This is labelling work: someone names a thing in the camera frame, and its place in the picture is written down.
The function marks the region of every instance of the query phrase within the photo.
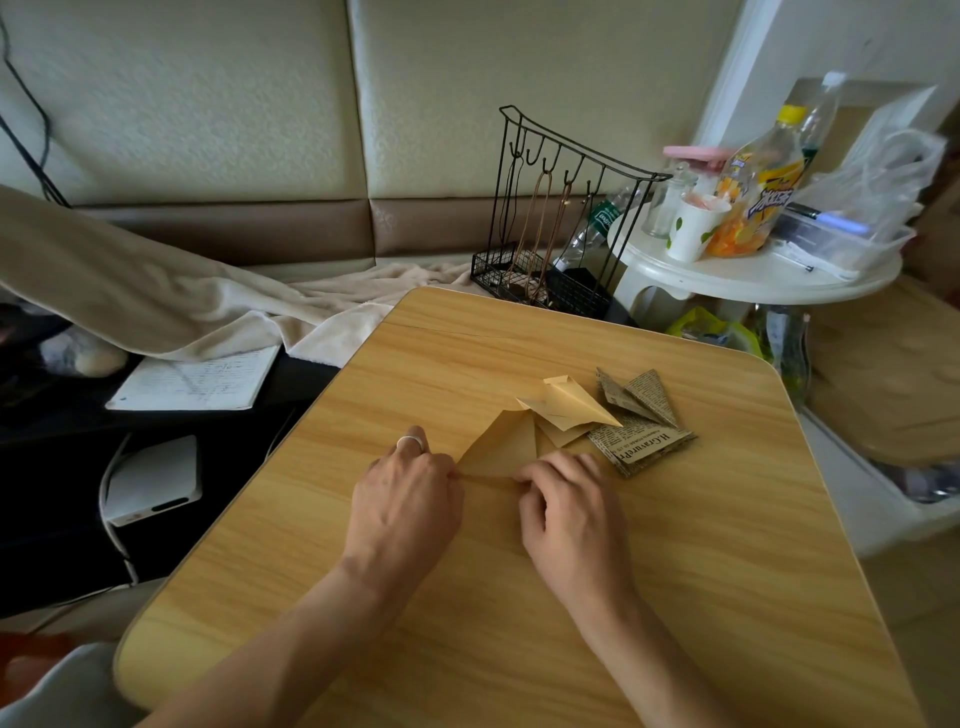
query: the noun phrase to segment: paper airplane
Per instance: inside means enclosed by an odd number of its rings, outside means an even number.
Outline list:
[[[661,425],[680,427],[657,370],[644,372],[627,382],[627,386],[621,387],[610,375],[597,369],[597,383],[610,404]]]
[[[601,425],[590,431],[589,438],[624,477],[696,438],[680,427],[656,371],[644,372],[621,387],[598,369],[597,383],[607,402],[627,412],[621,417],[623,426]]]
[[[537,425],[558,448],[590,431],[596,425],[620,427],[620,422],[570,376],[543,380],[542,400],[517,401],[537,413]]]

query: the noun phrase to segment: folded newspaper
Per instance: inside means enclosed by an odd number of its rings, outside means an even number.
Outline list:
[[[615,414],[623,426],[600,425],[588,437],[623,477],[636,475],[696,438],[680,427],[656,370],[644,372],[621,387],[597,369],[597,384],[607,402],[620,410]]]

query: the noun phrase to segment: notebook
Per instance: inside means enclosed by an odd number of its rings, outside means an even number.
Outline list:
[[[127,411],[250,409],[279,346],[210,361],[145,358],[107,409]]]

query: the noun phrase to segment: hand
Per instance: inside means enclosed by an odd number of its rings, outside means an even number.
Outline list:
[[[402,609],[460,528],[464,488],[453,459],[434,455],[420,427],[376,460],[353,488],[341,566]]]
[[[637,602],[626,520],[590,455],[555,450],[520,468],[523,545],[583,632]]]

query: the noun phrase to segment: beige blanket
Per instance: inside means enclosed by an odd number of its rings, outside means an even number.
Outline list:
[[[282,342],[292,356],[334,366],[407,291],[482,291],[467,265],[447,264],[285,283],[2,185],[0,284],[128,352],[199,360]]]

